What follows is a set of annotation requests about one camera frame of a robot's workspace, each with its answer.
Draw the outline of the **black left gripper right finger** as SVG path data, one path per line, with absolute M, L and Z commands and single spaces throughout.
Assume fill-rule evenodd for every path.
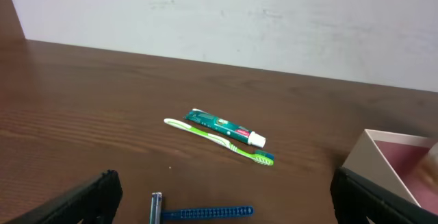
M 330 187 L 339 224 L 437 224 L 437 215 L 339 167 Z

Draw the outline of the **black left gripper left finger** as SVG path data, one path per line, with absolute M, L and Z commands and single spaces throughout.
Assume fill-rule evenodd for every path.
M 112 224 L 122 196 L 118 172 L 107 170 L 6 224 Z

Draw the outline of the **green toothpaste tube white cap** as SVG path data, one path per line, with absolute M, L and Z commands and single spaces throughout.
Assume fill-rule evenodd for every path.
M 230 138 L 243 142 L 247 145 L 263 148 L 266 144 L 266 138 L 257 134 L 253 130 L 246 129 L 241 125 L 232 123 L 213 114 L 204 112 L 199 109 L 192 109 L 185 115 L 185 119 L 208 127 L 218 133 Z

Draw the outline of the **white cardboard box pink inside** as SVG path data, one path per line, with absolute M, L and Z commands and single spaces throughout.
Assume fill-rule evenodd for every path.
M 416 172 L 432 148 L 437 141 L 431 138 L 366 129 L 343 167 L 436 214 L 437 193 Z

